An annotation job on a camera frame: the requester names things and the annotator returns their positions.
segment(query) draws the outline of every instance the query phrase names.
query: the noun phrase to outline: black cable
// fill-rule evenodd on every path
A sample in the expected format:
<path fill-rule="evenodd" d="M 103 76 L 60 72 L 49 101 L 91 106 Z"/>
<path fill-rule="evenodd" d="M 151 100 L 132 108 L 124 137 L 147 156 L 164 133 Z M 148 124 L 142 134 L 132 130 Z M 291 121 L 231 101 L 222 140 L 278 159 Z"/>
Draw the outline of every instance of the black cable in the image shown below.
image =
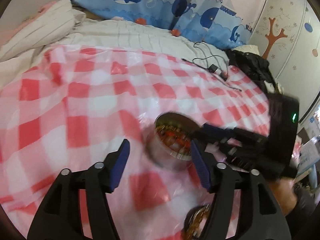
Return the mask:
<path fill-rule="evenodd" d="M 205 46 L 207 46 L 207 48 L 209 49 L 210 53 L 213 54 L 212 51 L 211 51 L 211 49 L 210 49 L 210 47 L 209 47 L 206 43 L 204 43 L 203 41 L 195 42 L 195 43 L 193 44 L 193 47 L 194 47 L 194 48 L 197 48 L 197 49 L 200 49 L 200 50 L 202 51 L 202 53 L 204 54 L 204 56 L 206 56 L 206 54 L 204 53 L 204 51 L 203 51 L 200 47 L 196 47 L 196 45 L 197 45 L 197 44 L 200 44 L 200 43 L 203 43 Z M 208 58 L 211 58 L 211 57 L 214 57 L 214 58 L 215 58 L 215 57 L 220 57 L 220 58 L 223 59 L 224 63 L 226 64 L 226 70 L 227 70 L 227 71 L 226 71 L 226 72 L 227 72 L 227 76 L 226 76 L 226 77 L 224 76 L 224 72 L 223 72 L 223 70 L 222 70 L 222 68 L 221 68 L 221 66 L 220 66 L 219 61 L 218 61 L 216 58 L 215 58 L 215 60 L 217 61 L 217 63 L 218 63 L 219 66 L 215 66 L 214 64 L 212 64 L 212 65 L 214 65 L 215 67 L 217 67 L 217 68 L 221 71 L 221 74 L 220 74 L 220 75 L 217 75 L 217 74 L 215 74 L 215 71 L 212 71 L 212 70 L 210 69 L 210 68 L 212 67 L 212 65 L 209 67 L 209 63 L 208 63 L 208 60 L 207 60 L 207 59 L 208 59 Z M 195 61 L 196 59 L 206 60 L 206 62 L 207 62 L 207 68 L 202 67 L 202 66 L 198 65 L 197 63 L 195 63 L 194 61 Z M 241 90 L 240 88 L 232 87 L 232 86 L 230 86 L 230 85 L 227 83 L 227 79 L 228 79 L 228 77 L 229 77 L 229 69 L 228 69 L 228 63 L 226 62 L 226 60 L 224 59 L 224 57 L 222 57 L 222 56 L 220 56 L 220 55 L 211 55 L 211 56 L 205 57 L 205 58 L 198 58 L 198 57 L 197 57 L 197 58 L 194 58 L 194 59 L 192 60 L 192 62 L 190 62 L 190 63 L 193 63 L 193 64 L 196 65 L 197 67 L 206 70 L 207 72 L 209 72 L 213 77 L 215 77 L 220 83 L 222 83 L 222 84 L 225 85 L 226 87 L 228 87 L 228 88 L 230 88 L 230 89 L 234 89 L 234 90 L 238 90 L 238 91 L 242 92 L 242 90 Z"/>
<path fill-rule="evenodd" d="M 197 44 L 204 44 L 207 48 L 208 48 L 208 50 L 210 51 L 210 53 L 211 53 L 211 55 L 213 56 L 213 57 L 220 57 L 220 58 L 222 58 L 222 60 L 224 61 L 224 63 L 225 63 L 225 65 L 226 65 L 226 69 L 227 69 L 227 76 L 229 76 L 229 72 L 228 72 L 228 63 L 226 62 L 226 60 L 224 59 L 224 57 L 222 57 L 222 56 L 220 56 L 220 55 L 213 55 L 213 53 L 212 53 L 212 51 L 211 51 L 211 49 L 210 49 L 210 47 L 208 46 L 208 44 L 206 44 L 205 42 L 203 42 L 203 41 L 198 41 L 198 42 L 195 42 L 194 44 L 193 44 L 193 47 L 195 48 L 195 49 L 199 49 L 199 50 L 201 50 L 202 51 L 202 53 L 203 53 L 203 55 L 206 57 L 206 54 L 205 54 L 205 52 L 203 51 L 203 49 L 201 49 L 200 47 L 197 47 L 196 45 Z M 216 61 L 217 61 L 217 64 L 218 64 L 218 66 L 216 66 L 218 69 L 220 69 L 220 71 L 221 72 L 223 72 L 223 70 L 222 70 L 222 68 L 221 68 L 221 66 L 220 66 L 220 63 L 219 63 L 219 61 L 216 59 L 216 58 L 214 58 Z"/>

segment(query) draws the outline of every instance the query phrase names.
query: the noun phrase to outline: blue gripper pad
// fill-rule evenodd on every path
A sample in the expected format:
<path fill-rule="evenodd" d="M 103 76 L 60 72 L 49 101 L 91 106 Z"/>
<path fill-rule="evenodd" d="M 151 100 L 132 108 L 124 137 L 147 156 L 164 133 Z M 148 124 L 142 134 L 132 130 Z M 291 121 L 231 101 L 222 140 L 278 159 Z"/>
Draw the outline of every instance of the blue gripper pad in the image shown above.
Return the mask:
<path fill-rule="evenodd" d="M 197 147 L 194 140 L 191 141 L 191 157 L 192 162 L 196 167 L 196 171 L 200 178 L 202 187 L 209 190 L 209 188 L 211 187 L 210 172 L 207 165 L 204 163 L 199 148 Z"/>
<path fill-rule="evenodd" d="M 119 156 L 116 160 L 116 163 L 110 171 L 110 189 L 112 192 L 119 186 L 124 167 L 129 157 L 129 153 L 130 143 L 127 139 L 124 139 L 118 150 Z"/>
<path fill-rule="evenodd" d="M 231 129 L 222 129 L 222 128 L 218 128 L 218 127 L 212 126 L 207 123 L 205 123 L 202 127 L 203 127 L 202 129 L 205 133 L 207 133 L 208 135 L 217 137 L 217 138 L 230 139 L 234 136 L 233 131 Z"/>

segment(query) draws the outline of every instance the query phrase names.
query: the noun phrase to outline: pink checkered tablecloth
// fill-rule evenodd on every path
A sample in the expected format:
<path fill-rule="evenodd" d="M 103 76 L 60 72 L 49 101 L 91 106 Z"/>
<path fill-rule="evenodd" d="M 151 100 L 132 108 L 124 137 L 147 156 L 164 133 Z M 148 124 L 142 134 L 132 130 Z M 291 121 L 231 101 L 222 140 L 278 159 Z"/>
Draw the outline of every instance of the pink checkered tablecloth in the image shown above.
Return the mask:
<path fill-rule="evenodd" d="M 63 168 L 102 161 L 122 140 L 131 153 L 119 187 L 107 196 L 122 240 L 180 239 L 187 212 L 208 203 L 193 166 L 174 173 L 155 166 L 144 142 L 158 115 L 175 111 L 200 124 L 267 135 L 268 101 L 239 69 L 224 86 L 175 57 L 124 49 L 55 46 L 0 96 L 0 203 L 27 236 L 33 216 Z M 239 193 L 228 237 L 236 230 Z M 81 215 L 90 236 L 85 203 Z"/>

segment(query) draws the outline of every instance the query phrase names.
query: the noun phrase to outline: person's arm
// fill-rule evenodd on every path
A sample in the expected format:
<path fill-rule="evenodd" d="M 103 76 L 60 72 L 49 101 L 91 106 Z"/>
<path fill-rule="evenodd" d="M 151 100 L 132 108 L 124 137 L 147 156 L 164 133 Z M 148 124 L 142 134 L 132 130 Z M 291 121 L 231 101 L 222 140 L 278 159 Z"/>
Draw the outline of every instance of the person's arm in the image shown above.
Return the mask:
<path fill-rule="evenodd" d="M 282 178 L 276 182 L 269 182 L 269 187 L 286 216 L 293 238 L 314 212 L 314 200 L 305 189 L 293 189 L 292 179 Z"/>

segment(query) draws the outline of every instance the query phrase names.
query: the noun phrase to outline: jar of food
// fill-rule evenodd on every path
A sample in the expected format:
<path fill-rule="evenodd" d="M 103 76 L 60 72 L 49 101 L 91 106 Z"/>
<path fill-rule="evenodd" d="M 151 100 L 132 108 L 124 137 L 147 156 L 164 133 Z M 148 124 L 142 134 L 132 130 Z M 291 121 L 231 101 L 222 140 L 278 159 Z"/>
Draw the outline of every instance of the jar of food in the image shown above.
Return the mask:
<path fill-rule="evenodd" d="M 173 171 L 188 168 L 191 165 L 189 135 L 199 129 L 195 121 L 182 114 L 161 114 L 147 139 L 150 158 L 159 166 Z"/>

